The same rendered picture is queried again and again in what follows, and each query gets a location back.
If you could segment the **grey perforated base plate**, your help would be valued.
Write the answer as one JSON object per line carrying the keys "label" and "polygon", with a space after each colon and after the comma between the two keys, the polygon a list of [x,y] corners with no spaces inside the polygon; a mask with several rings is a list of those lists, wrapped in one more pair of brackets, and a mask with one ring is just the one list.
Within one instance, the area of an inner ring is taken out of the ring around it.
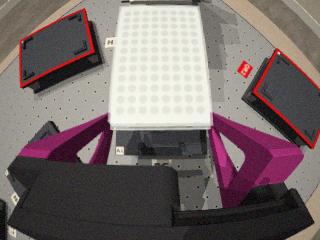
{"label": "grey perforated base plate", "polygon": [[[115,37],[119,6],[129,5],[121,0],[83,0],[58,18],[85,8],[102,64],[35,94],[29,87],[20,88],[19,54],[0,74],[0,199],[6,202],[5,240],[35,240],[17,230],[16,238],[9,234],[6,223],[16,205],[5,170],[47,121],[53,121],[62,132],[108,113],[114,47],[105,48],[106,38]],[[224,1],[200,0],[192,5],[199,6],[201,12],[212,112],[290,142],[241,99],[276,47]],[[243,61],[253,67],[247,78],[237,71]],[[223,206],[206,132],[207,155],[128,156],[115,154],[113,131],[107,165],[152,165],[152,160],[171,160],[178,174],[181,211],[219,209]],[[299,149],[304,158],[284,183],[288,190],[296,189],[306,205],[320,184],[320,134],[314,150],[307,145]]]}

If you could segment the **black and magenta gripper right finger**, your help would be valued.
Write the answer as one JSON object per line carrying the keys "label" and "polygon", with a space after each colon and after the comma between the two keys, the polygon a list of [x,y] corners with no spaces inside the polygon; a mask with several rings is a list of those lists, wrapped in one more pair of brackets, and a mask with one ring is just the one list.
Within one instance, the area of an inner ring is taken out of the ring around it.
{"label": "black and magenta gripper right finger", "polygon": [[[256,186],[284,182],[304,158],[296,144],[212,114],[208,135],[223,208],[238,206]],[[244,152],[239,171],[217,130]]]}

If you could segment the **white multi-well plate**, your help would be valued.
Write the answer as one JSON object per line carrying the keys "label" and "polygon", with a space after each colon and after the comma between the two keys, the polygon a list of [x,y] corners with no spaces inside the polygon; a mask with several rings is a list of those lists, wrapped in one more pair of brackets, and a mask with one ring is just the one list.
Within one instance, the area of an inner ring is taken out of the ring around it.
{"label": "white multi-well plate", "polygon": [[192,0],[130,0],[134,4],[192,4]]}
{"label": "white multi-well plate", "polygon": [[108,122],[112,131],[211,129],[199,6],[120,6]]}

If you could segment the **dark grey rectangular nest plate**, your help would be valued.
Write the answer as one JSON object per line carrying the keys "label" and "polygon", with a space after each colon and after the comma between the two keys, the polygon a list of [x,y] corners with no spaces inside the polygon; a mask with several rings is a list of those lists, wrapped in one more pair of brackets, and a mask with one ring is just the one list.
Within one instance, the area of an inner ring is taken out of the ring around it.
{"label": "dark grey rectangular nest plate", "polygon": [[[44,139],[46,137],[52,136],[56,133],[60,133],[53,121],[47,121],[46,124],[35,134],[35,136],[28,142],[28,144],[36,142],[37,140]],[[27,144],[27,145],[28,145]],[[82,163],[80,159],[76,156],[77,163]],[[5,171],[5,175],[7,176],[10,184],[12,185],[14,191],[17,196],[21,197],[23,191],[26,189],[22,184],[14,178],[14,176],[9,172],[8,168]]]}

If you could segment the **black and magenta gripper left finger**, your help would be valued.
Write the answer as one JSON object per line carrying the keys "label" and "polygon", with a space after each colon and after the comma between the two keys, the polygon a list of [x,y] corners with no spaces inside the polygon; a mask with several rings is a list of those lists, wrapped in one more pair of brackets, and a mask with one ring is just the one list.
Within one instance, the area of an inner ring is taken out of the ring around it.
{"label": "black and magenta gripper left finger", "polygon": [[113,131],[108,113],[89,122],[25,145],[17,156],[77,163],[77,153],[100,133],[96,150],[88,164],[107,164]]}

